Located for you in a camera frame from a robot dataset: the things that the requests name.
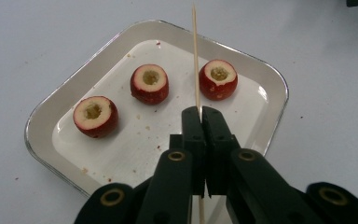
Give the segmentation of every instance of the apple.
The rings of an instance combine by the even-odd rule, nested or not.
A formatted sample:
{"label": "apple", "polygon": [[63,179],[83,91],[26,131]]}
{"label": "apple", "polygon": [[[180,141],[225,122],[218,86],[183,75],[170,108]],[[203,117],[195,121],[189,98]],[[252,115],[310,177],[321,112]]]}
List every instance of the apple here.
{"label": "apple", "polygon": [[118,125],[115,104],[104,96],[91,96],[82,100],[73,115],[75,126],[92,138],[103,138]]}
{"label": "apple", "polygon": [[199,72],[200,91],[213,101],[227,99],[237,88],[238,76],[234,67],[223,60],[211,60]]}
{"label": "apple", "polygon": [[131,95],[147,105],[157,105],[168,97],[168,76],[156,64],[139,66],[131,77]]}

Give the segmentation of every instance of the apple core hole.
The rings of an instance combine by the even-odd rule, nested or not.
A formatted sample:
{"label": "apple core hole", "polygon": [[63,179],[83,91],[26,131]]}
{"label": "apple core hole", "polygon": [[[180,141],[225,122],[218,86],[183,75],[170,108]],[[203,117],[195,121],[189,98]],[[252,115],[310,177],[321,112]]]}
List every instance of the apple core hole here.
{"label": "apple core hole", "polygon": [[152,70],[144,72],[144,83],[147,85],[155,85],[158,82],[158,79],[158,72]]}
{"label": "apple core hole", "polygon": [[87,119],[97,119],[101,115],[101,108],[98,105],[89,105],[86,108],[86,118]]}
{"label": "apple core hole", "polygon": [[211,71],[211,77],[217,81],[225,80],[228,77],[228,71],[224,67],[215,67]]}

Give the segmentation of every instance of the apple skin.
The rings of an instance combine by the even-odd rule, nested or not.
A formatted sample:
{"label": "apple skin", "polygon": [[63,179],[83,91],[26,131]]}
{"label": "apple skin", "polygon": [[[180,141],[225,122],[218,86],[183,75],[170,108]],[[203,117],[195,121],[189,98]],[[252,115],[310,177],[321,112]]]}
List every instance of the apple skin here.
{"label": "apple skin", "polygon": [[[231,81],[227,81],[225,83],[216,83],[214,79],[211,78],[211,76],[207,76],[206,70],[211,70],[211,66],[213,66],[213,63],[219,63],[225,67],[225,69],[229,69],[231,71],[232,75],[235,76]],[[228,97],[232,95],[232,93],[236,90],[238,85],[238,75],[235,71],[234,67],[223,60],[212,60],[206,63],[199,72],[199,79],[200,79],[200,91],[202,94],[213,101],[221,101],[225,100]]]}
{"label": "apple skin", "polygon": [[[147,86],[150,86],[143,81],[140,81],[138,76],[143,76],[145,71],[156,71],[160,75],[159,81],[161,87],[155,90],[147,90]],[[139,66],[131,76],[131,95],[146,105],[158,105],[163,102],[169,94],[170,87],[168,82],[168,76],[164,69],[156,64],[144,64]]]}
{"label": "apple skin", "polygon": [[[93,125],[93,127],[88,127],[85,125],[85,113],[87,113],[84,108],[92,103],[98,102],[98,105],[102,103],[104,109],[108,110],[107,116],[100,120],[95,119],[96,122],[101,122],[100,124]],[[92,138],[103,138],[110,134],[118,126],[118,111],[116,105],[108,98],[104,96],[91,96],[90,98],[82,100],[75,108],[73,115],[75,126],[83,134],[92,137]]]}

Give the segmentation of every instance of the white tray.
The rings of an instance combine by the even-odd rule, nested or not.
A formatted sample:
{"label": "white tray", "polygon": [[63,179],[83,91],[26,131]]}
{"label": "white tray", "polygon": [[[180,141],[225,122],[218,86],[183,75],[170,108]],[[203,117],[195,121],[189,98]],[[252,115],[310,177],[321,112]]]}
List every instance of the white tray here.
{"label": "white tray", "polygon": [[[257,58],[204,36],[199,35],[198,46],[200,67],[223,59],[239,74],[230,98],[213,102],[201,95],[201,104],[223,113],[242,147],[265,154],[288,100],[282,75]],[[183,28],[165,21],[133,24],[36,107],[25,128],[30,153],[86,195],[110,182],[132,187],[142,183],[168,149],[170,133],[181,132],[182,110],[195,104],[192,52],[192,33]],[[169,77],[170,94],[160,105],[144,105],[131,97],[131,74],[144,63],[160,65]],[[91,95],[104,95],[118,108],[118,129],[104,139],[87,137],[72,121],[76,104]],[[207,223],[214,223],[217,213],[225,210],[220,197],[205,206]]]}

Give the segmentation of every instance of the hollowed apple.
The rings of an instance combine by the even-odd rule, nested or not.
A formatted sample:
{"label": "hollowed apple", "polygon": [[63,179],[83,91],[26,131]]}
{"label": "hollowed apple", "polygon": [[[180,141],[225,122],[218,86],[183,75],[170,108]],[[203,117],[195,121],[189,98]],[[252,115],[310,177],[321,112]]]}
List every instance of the hollowed apple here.
{"label": "hollowed apple", "polygon": [[168,97],[168,77],[156,64],[139,66],[131,77],[131,95],[147,105],[157,105]]}
{"label": "hollowed apple", "polygon": [[117,108],[104,96],[82,100],[76,106],[73,118],[78,130],[92,138],[107,136],[118,124]]}
{"label": "hollowed apple", "polygon": [[200,91],[213,101],[227,99],[237,88],[238,76],[234,67],[223,60],[212,60],[200,70]]}

